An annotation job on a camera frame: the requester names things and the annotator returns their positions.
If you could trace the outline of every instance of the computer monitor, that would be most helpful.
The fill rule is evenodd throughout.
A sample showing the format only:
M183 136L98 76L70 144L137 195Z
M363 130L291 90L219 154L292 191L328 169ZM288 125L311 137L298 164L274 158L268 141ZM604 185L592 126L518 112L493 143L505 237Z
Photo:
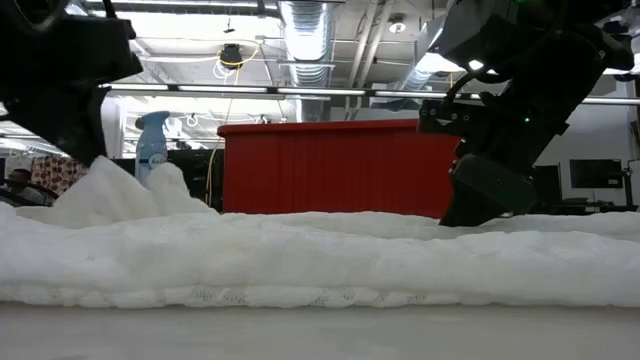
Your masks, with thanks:
M622 189L621 160L570 160L574 189Z

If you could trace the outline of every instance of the yellow cable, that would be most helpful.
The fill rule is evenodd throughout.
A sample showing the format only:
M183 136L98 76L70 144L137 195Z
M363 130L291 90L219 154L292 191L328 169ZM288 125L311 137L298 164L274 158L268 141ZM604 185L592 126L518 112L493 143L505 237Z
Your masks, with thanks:
M238 85L238 79L240 79L240 67L238 66L238 68L236 69L236 79L233 82L233 85ZM224 125L227 125L227 122L229 122L229 115L231 115L231 105L233 104L233 98L229 101L229 108L227 108L227 116L224 119ZM213 170L213 161L215 159L215 155L216 155L216 151L218 150L218 146L220 145L220 138L218 137L218 141L216 142L216 146L213 148L213 151L211 152L211 157L209 158L209 169L207 171L207 183L206 183L206 193L205 193L205 197L204 197L204 201L205 203L211 207L211 199L209 194L211 193L211 172Z

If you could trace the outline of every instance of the white cloth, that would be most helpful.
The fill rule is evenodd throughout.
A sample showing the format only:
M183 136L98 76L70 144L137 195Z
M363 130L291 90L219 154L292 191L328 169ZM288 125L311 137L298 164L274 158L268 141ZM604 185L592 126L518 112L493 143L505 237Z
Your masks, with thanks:
M221 216L188 198L172 165L151 190L123 174L101 159L54 208L18 209L48 224L0 204L0 301L640 306L637 213L473 229L377 213Z

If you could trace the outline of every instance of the cable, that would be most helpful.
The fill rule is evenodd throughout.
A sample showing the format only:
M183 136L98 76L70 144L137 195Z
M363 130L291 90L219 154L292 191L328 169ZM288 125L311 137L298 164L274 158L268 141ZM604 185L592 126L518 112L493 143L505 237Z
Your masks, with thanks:
M233 85L238 85L238 79L240 79L240 67L236 70L236 79L233 82ZM229 122L229 115L231 115L231 106L233 105L233 98L229 100L229 107L227 108L227 115L225 116L224 123L222 126L227 125ZM218 141L216 141L216 145L213 147L213 151L211 151L211 157L209 158L209 169L207 171L207 182L206 182L206 192L204 195L204 200L207 206L211 207L211 173L213 170L213 161L215 160L216 151L218 151L218 146L220 146L220 136L218 136Z
M220 79L220 80L227 80L227 78L229 76L233 75L233 70L229 71L227 69L224 69L221 65L220 65L220 60L216 61L216 64L213 66L213 76L215 76L216 78Z

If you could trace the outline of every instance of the table surface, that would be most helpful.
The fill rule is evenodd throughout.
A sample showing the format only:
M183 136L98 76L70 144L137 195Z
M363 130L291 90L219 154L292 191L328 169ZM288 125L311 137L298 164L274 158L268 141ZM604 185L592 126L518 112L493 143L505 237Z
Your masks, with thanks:
M640 310L152 310L0 304L2 360L640 358Z

